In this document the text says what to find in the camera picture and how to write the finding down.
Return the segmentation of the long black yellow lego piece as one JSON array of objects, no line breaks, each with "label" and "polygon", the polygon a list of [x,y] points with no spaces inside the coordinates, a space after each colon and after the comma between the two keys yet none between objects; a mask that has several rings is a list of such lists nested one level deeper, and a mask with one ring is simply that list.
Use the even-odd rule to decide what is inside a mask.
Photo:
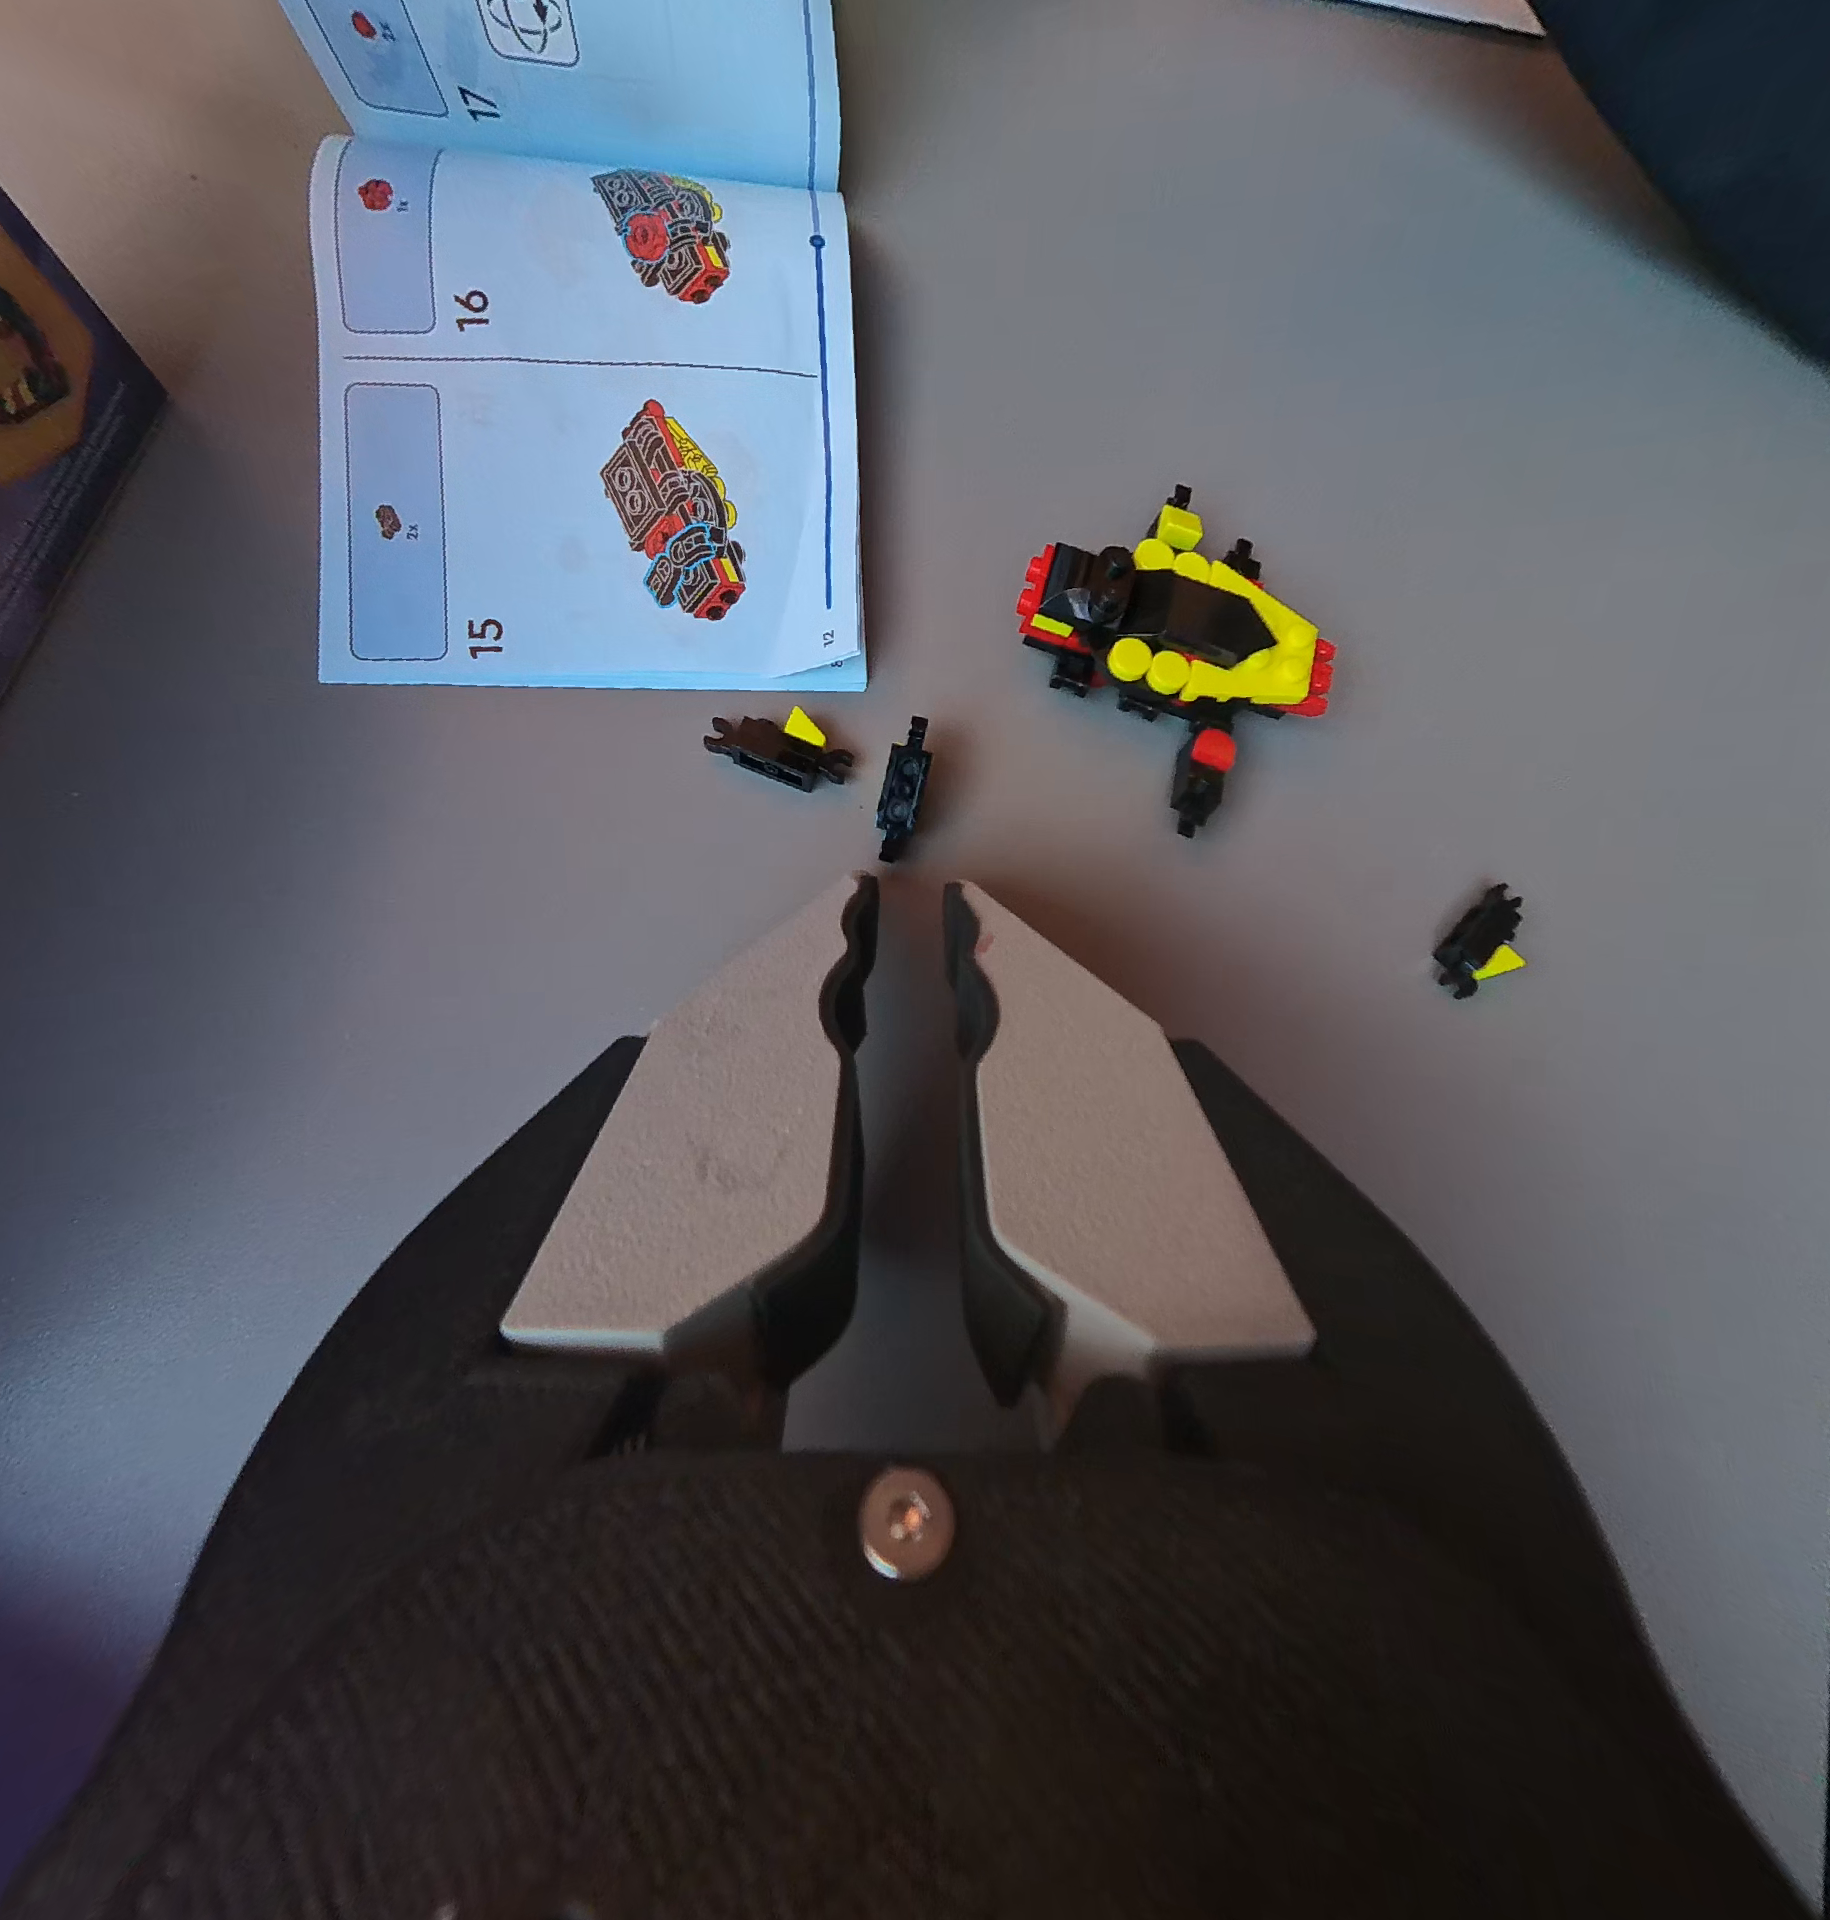
[{"label": "long black yellow lego piece", "polygon": [[804,709],[777,717],[709,717],[709,738],[699,742],[709,755],[734,759],[761,782],[782,782],[788,792],[844,786],[851,772],[851,753],[827,748],[826,725],[807,722]]}]

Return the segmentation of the purple yellow lego box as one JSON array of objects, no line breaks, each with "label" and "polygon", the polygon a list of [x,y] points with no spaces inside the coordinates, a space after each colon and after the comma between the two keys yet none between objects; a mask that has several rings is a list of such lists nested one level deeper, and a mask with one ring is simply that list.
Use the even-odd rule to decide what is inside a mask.
[{"label": "purple yellow lego box", "polygon": [[155,371],[0,187],[0,702],[155,419]]}]

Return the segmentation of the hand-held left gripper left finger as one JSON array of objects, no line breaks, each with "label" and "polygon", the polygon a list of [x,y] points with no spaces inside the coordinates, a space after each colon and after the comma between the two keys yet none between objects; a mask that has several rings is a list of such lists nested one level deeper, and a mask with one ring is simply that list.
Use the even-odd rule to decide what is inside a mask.
[{"label": "hand-held left gripper left finger", "polygon": [[540,1225],[499,1340],[606,1364],[595,1455],[777,1443],[859,1297],[859,1042],[878,878],[844,874],[633,1050]]}]

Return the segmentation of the black lego clip piece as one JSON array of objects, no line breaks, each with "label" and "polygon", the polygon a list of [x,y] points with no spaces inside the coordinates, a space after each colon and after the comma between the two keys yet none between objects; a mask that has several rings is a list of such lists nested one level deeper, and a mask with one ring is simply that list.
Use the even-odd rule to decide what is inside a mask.
[{"label": "black lego clip piece", "polygon": [[882,759],[878,813],[874,813],[882,862],[902,861],[920,826],[926,772],[934,772],[926,717],[910,717],[905,738],[894,742]]}]

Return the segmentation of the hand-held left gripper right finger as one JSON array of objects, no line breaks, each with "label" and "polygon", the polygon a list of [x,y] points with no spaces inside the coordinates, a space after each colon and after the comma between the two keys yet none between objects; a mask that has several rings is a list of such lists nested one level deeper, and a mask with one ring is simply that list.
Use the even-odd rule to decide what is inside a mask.
[{"label": "hand-held left gripper right finger", "polygon": [[1054,1450],[1097,1381],[1306,1362],[1315,1324],[1169,1030],[981,882],[947,882],[961,1311]]}]

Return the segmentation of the black yellow red lego model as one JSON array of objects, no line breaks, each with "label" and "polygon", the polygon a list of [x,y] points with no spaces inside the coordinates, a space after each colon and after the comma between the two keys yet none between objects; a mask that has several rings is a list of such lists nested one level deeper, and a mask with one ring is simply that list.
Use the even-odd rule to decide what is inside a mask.
[{"label": "black yellow red lego model", "polygon": [[1017,601],[1021,644],[1049,689],[1109,689],[1116,710],[1183,722],[1169,782],[1176,834],[1195,834],[1235,767],[1235,710],[1325,717],[1333,636],[1259,582],[1250,539],[1200,551],[1192,491],[1172,485],[1137,545],[1043,545]]}]

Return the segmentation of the light blue instruction booklet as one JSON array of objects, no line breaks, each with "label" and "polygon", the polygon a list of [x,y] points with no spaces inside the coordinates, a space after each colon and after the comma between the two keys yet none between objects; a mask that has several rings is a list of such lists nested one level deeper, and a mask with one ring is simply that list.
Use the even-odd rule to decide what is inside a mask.
[{"label": "light blue instruction booklet", "polygon": [[859,690],[827,0],[291,0],[317,682]]}]

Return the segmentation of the short black yellow lego piece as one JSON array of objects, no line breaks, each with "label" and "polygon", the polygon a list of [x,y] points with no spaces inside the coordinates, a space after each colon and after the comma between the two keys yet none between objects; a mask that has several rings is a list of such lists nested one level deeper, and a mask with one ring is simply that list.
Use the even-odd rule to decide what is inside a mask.
[{"label": "short black yellow lego piece", "polygon": [[1515,932],[1525,918],[1525,896],[1506,882],[1487,882],[1460,918],[1432,948],[1432,976],[1456,1001],[1478,996],[1481,982],[1511,976],[1525,966]]}]

